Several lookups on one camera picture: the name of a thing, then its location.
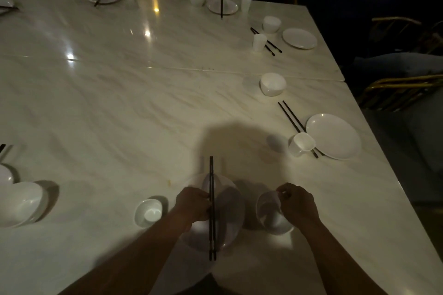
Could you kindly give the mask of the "person's right forearm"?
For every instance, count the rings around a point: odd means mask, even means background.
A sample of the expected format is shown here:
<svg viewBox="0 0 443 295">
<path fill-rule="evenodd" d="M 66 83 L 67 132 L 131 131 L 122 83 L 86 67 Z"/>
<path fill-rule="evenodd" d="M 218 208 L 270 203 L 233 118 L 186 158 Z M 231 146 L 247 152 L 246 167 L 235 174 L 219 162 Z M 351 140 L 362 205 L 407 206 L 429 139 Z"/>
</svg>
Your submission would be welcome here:
<svg viewBox="0 0 443 295">
<path fill-rule="evenodd" d="M 304 220 L 296 227 L 311 248 L 327 295 L 388 295 L 321 221 Z"/>
</svg>

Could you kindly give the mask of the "person's left forearm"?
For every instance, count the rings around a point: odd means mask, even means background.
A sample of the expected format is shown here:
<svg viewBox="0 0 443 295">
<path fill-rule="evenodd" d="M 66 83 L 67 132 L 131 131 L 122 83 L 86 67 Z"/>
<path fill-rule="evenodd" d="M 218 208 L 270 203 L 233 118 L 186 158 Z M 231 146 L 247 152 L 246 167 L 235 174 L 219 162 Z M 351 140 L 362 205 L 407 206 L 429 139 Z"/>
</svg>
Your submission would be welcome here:
<svg viewBox="0 0 443 295">
<path fill-rule="evenodd" d="M 190 207 L 174 208 L 130 245 L 58 295 L 147 295 L 179 237 L 198 218 Z"/>
</svg>

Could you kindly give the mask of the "gold frame chair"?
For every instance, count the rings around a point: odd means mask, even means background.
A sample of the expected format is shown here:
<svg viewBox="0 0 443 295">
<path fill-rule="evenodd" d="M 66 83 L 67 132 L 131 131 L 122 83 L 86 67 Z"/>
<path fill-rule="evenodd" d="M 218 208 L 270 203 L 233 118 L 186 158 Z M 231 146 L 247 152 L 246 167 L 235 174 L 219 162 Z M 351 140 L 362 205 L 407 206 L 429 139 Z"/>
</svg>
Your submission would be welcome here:
<svg viewBox="0 0 443 295">
<path fill-rule="evenodd" d="M 388 78 L 367 86 L 356 101 L 361 109 L 398 112 L 440 89 L 443 89 L 443 74 Z"/>
<path fill-rule="evenodd" d="M 373 18 L 368 55 L 402 52 L 443 56 L 443 21 L 431 26 L 405 17 Z"/>
</svg>

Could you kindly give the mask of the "person's left hand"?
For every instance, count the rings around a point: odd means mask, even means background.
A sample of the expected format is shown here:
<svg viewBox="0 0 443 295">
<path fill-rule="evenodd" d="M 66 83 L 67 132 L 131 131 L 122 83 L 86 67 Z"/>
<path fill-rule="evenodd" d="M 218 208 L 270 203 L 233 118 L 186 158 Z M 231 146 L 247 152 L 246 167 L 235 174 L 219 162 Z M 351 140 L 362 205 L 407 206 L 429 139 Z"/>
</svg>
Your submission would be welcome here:
<svg viewBox="0 0 443 295">
<path fill-rule="evenodd" d="M 177 195 L 172 211 L 174 214 L 178 214 L 179 218 L 187 226 L 191 226 L 197 221 L 202 221 L 202 190 L 191 186 L 183 188 Z"/>
</svg>

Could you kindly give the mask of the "person's right hand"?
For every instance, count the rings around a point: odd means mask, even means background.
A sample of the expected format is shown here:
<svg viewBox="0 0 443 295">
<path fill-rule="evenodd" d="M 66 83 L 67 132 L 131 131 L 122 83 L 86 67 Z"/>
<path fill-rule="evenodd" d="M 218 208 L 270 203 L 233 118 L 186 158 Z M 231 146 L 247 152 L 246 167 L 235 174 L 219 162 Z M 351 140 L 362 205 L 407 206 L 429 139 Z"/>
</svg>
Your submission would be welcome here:
<svg viewBox="0 0 443 295">
<path fill-rule="evenodd" d="M 301 186 L 292 184 L 292 196 L 281 203 L 285 218 L 299 230 L 321 223 L 314 197 Z"/>
</svg>

